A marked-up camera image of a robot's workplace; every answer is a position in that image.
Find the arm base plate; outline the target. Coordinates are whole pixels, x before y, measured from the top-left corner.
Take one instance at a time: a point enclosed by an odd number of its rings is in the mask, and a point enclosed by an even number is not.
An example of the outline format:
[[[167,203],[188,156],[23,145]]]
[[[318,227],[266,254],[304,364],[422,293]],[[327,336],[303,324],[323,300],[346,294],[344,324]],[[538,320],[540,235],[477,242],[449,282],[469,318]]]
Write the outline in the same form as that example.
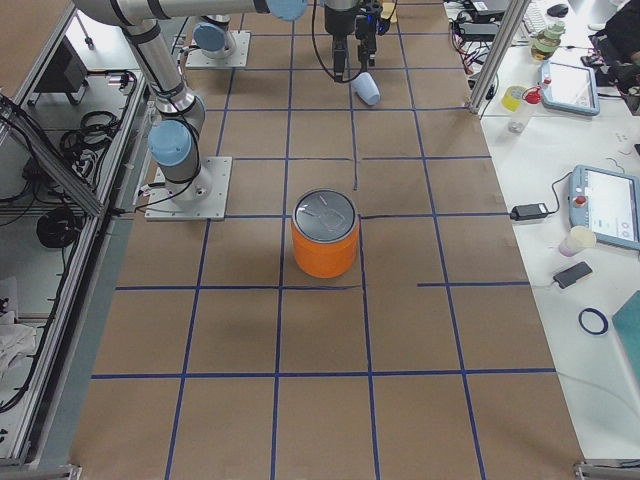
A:
[[[191,50],[186,57],[184,66],[191,70],[245,68],[249,57],[250,41],[250,31],[230,31],[224,49],[218,51]]]
[[[144,216],[149,221],[194,221],[225,219],[232,172],[231,157],[202,157],[198,177],[180,195],[182,186],[168,183],[150,194],[151,206]]]

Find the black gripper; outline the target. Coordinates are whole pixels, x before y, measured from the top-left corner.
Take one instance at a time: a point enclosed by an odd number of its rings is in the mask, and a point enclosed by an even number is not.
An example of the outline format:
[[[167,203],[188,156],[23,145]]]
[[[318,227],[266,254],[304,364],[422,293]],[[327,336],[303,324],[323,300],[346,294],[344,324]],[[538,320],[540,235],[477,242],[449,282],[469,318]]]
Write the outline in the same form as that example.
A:
[[[356,17],[380,14],[379,1],[326,0],[324,8],[324,28],[332,38],[333,79],[336,83],[345,81],[345,67],[348,57],[347,38],[356,28]],[[376,65],[377,41],[375,34],[356,36],[358,40],[359,74]]]

